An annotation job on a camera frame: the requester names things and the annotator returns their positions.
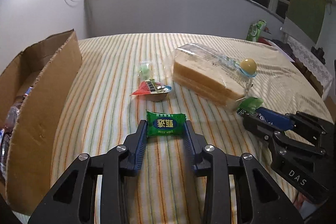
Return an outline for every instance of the yellow ball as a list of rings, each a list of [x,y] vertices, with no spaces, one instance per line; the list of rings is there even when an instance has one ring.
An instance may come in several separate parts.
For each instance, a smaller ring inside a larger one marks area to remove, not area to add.
[[[255,74],[257,70],[257,64],[251,58],[246,58],[240,62],[240,67],[250,75]]]

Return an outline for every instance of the green candy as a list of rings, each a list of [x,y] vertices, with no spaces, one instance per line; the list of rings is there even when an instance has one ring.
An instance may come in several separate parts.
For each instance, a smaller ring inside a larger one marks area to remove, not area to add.
[[[185,114],[165,114],[147,111],[147,136],[182,136]]]

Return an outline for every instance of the blue oval logo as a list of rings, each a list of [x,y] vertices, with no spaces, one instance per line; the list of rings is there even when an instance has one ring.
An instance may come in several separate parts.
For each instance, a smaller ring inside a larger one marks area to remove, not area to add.
[[[171,130],[177,126],[177,122],[169,117],[161,117],[154,120],[153,126],[161,130]]]

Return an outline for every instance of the transparent plastic bag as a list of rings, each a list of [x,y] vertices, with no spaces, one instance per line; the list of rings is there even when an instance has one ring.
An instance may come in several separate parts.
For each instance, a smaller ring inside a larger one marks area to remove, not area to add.
[[[246,97],[255,75],[204,45],[189,43],[174,51],[173,81],[231,111]]]

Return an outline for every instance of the bread loaf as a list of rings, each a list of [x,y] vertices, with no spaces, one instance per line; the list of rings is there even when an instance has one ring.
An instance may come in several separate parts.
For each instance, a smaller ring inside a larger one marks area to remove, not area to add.
[[[216,51],[206,51],[202,45],[186,44],[175,50],[173,81],[224,106],[246,94],[236,70],[220,64]]]

